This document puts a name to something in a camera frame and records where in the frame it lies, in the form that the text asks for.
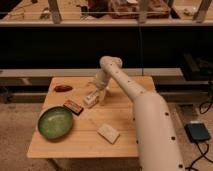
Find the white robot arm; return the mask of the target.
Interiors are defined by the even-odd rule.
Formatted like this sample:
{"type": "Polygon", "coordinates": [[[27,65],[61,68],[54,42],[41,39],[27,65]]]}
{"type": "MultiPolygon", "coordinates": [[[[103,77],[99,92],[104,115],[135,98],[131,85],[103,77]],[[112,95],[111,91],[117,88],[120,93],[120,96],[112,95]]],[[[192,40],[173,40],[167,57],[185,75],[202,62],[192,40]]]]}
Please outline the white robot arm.
{"type": "Polygon", "coordinates": [[[118,57],[100,58],[95,86],[103,90],[111,78],[133,103],[140,171],[185,171],[171,114],[164,98],[122,70],[118,57]]]}

